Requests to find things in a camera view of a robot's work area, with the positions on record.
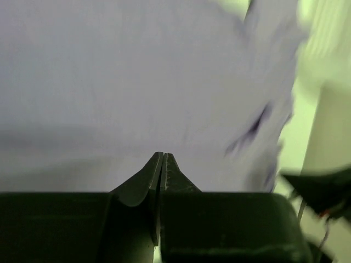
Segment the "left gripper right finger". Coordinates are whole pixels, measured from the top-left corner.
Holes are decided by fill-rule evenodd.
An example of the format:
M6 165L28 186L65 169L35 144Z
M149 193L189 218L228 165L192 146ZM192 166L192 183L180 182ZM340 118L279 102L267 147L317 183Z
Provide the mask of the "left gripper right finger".
M202 192L163 157L163 262L312 262L291 203L275 193Z

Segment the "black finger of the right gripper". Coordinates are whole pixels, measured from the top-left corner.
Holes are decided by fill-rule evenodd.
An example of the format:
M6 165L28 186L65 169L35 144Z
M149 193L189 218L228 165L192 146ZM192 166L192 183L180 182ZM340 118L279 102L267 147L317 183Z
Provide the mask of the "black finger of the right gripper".
M320 173L282 170L294 193L320 217L350 219L350 168Z

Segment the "lavender cloth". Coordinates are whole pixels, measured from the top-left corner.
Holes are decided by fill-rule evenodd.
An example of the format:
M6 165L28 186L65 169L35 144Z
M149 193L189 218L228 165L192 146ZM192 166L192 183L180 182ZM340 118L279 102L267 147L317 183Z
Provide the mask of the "lavender cloth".
M1 190L108 191L155 152L205 191L275 185L297 1L1 1Z

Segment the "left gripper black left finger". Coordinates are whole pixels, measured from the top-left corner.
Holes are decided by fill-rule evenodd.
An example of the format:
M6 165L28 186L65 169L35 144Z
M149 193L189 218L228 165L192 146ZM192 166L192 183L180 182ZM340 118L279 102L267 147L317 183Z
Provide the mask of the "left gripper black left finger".
M111 192L1 194L1 262L152 262L162 162Z

